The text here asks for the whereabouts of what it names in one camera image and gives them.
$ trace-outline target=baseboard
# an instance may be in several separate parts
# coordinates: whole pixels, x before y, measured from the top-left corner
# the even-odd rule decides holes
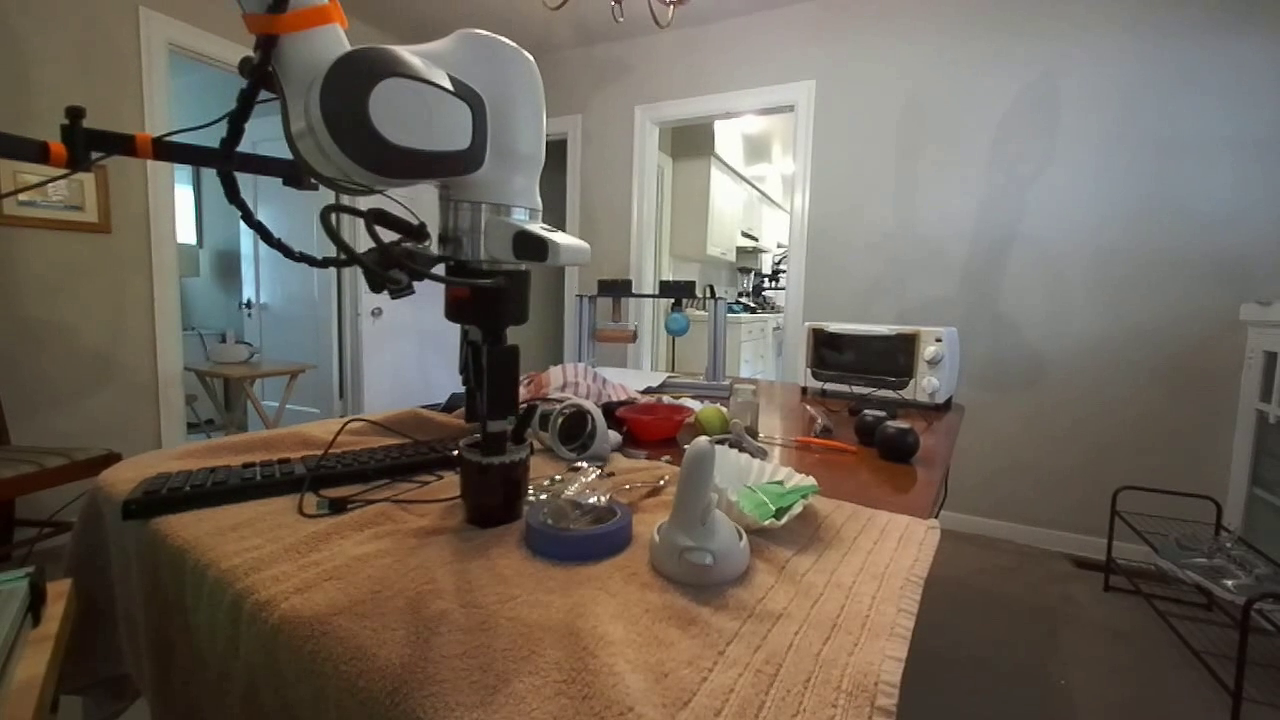
[[[1054,528],[1036,528],[1036,524],[1007,524],[1007,519],[969,517],[969,513],[944,513],[941,524],[944,524],[944,533],[992,537],[992,540],[1007,540],[1007,545],[1024,545],[1024,548],[1040,548],[1040,551],[1059,551],[1059,556],[1083,556],[1083,561],[1107,556],[1102,537],[1054,533]],[[1146,556],[1146,551],[1130,540],[1120,540],[1117,556],[1130,561],[1130,556]]]

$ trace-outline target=green object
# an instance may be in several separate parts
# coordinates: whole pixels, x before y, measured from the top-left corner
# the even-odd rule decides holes
[[[814,484],[762,479],[762,484],[742,484],[738,491],[733,491],[733,505],[757,524],[777,524],[794,505],[802,505],[811,491],[814,491]]]

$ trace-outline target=picture frame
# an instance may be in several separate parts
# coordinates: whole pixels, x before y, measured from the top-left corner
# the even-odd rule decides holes
[[[112,231],[108,172],[0,161],[0,229]]]

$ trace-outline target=ceiling light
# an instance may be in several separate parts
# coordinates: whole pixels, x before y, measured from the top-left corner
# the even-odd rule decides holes
[[[686,0],[641,0],[641,2],[647,2],[647,19],[650,19],[654,28],[666,28],[666,22],[677,19],[677,9],[682,9]],[[629,19],[629,0],[613,0],[613,19],[616,19],[616,22]]]

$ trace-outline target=beige tablecloth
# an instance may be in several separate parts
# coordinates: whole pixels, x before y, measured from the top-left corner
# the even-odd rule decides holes
[[[388,423],[441,427],[426,412]],[[636,545],[601,564],[537,561],[521,524],[466,528],[461,505],[300,519],[276,496],[120,519],[148,470],[309,455],[333,427],[114,463],[74,533],[66,688],[140,688],[154,720],[896,710],[937,519],[814,501],[785,533],[751,537],[751,573],[718,593],[647,566],[666,496],[644,501]]]

